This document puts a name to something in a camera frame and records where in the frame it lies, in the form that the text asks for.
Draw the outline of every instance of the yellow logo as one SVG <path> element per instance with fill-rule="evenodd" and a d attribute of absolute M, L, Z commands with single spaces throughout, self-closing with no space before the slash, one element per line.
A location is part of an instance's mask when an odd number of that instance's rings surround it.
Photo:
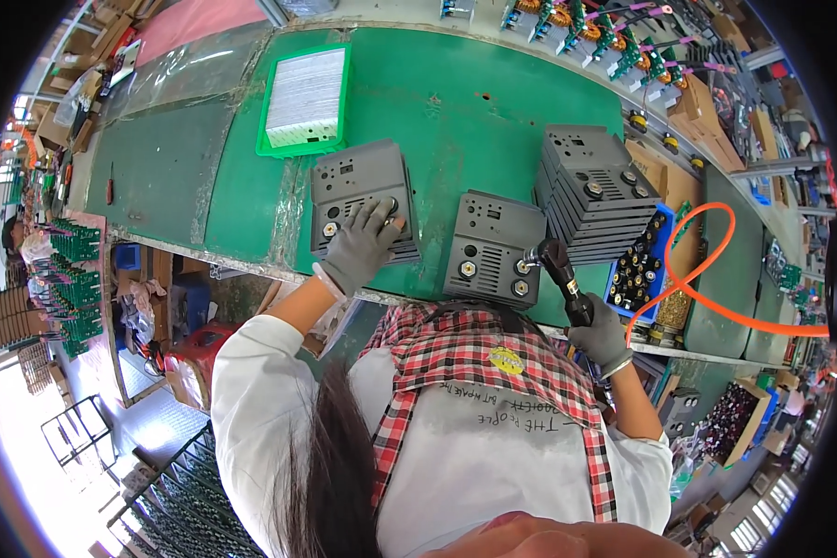
<path fill-rule="evenodd" d="M 506 374 L 517 376 L 524 372 L 524 363 L 521 363 L 521 359 L 518 358 L 514 351 L 504 346 L 497 346 L 490 351 L 490 354 L 486 358 L 493 366 Z"/>

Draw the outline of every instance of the long dark hair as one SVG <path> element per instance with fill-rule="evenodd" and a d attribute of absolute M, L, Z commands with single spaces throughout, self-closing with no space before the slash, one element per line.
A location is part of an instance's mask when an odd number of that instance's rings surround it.
<path fill-rule="evenodd" d="M 381 558 L 372 507 L 375 452 L 344 363 L 319 382 L 308 430 L 310 452 L 299 466 L 294 435 L 287 475 L 277 477 L 275 526 L 291 558 Z"/>

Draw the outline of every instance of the red stool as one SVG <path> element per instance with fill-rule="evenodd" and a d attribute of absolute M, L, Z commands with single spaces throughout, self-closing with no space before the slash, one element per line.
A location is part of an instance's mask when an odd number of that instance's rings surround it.
<path fill-rule="evenodd" d="M 165 378 L 180 403 L 204 412 L 211 409 L 214 359 L 223 343 L 241 327 L 241 323 L 210 321 L 167 350 Z"/>

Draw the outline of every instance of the green mat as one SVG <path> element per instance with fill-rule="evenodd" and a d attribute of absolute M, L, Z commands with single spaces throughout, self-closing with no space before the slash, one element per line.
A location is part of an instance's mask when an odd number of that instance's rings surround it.
<path fill-rule="evenodd" d="M 113 121 L 102 130 L 93 157 L 86 212 L 145 237 L 201 246 L 233 114 L 229 95 L 217 95 Z M 109 178 L 111 206 L 105 199 Z"/>
<path fill-rule="evenodd" d="M 701 274 L 697 290 L 729 310 L 751 317 L 756 308 L 757 285 L 762 267 L 762 221 L 734 186 L 713 167 L 704 173 L 708 202 L 724 202 L 735 212 L 735 234 L 716 262 Z M 704 239 L 711 253 L 725 236 L 728 214 L 704 213 Z M 728 358 L 741 358 L 750 328 L 697 303 L 692 304 L 685 326 L 685 348 Z"/>
<path fill-rule="evenodd" d="M 440 298 L 438 271 L 450 248 L 458 197 L 474 188 L 529 202 L 547 123 L 604 125 L 622 134 L 614 93 L 501 46 L 388 28 L 281 33 L 258 61 L 228 131 L 205 232 L 207 250 L 311 272 L 307 171 L 313 159 L 257 157 L 254 140 L 272 61 L 346 41 L 352 44 L 347 143 L 392 138 L 406 157 L 415 189 L 423 261 L 381 270 L 370 284 L 378 290 Z M 603 294 L 609 268 L 579 268 L 581 288 Z M 567 323 L 563 299 L 547 277 L 529 315 L 541 323 Z"/>

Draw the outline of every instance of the green plastic tray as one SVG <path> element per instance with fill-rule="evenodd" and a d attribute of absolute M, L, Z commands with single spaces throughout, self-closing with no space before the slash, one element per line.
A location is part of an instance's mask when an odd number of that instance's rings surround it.
<path fill-rule="evenodd" d="M 269 97 L 273 90 L 273 79 L 276 77 L 276 69 L 280 61 L 290 60 L 299 56 L 307 54 L 322 53 L 329 50 L 337 50 L 343 48 L 345 50 L 345 68 L 341 76 L 341 103 L 338 106 L 338 135 L 334 139 L 325 141 L 313 141 L 306 144 L 296 144 L 293 146 L 273 147 L 269 144 L 269 136 L 267 136 L 267 112 L 269 110 Z M 275 157 L 277 159 L 285 159 L 287 157 L 298 157 L 301 155 L 313 155 L 333 153 L 340 151 L 347 146 L 345 141 L 345 102 L 347 100 L 347 75 L 350 72 L 351 64 L 351 46 L 350 43 L 332 43 L 329 45 L 316 46 L 313 48 L 306 48 L 295 53 L 281 56 L 279 59 L 273 61 L 273 65 L 269 68 L 269 77 L 267 78 L 267 91 L 263 95 L 263 106 L 260 108 L 260 120 L 258 120 L 257 144 L 254 147 L 254 152 L 261 157 Z"/>

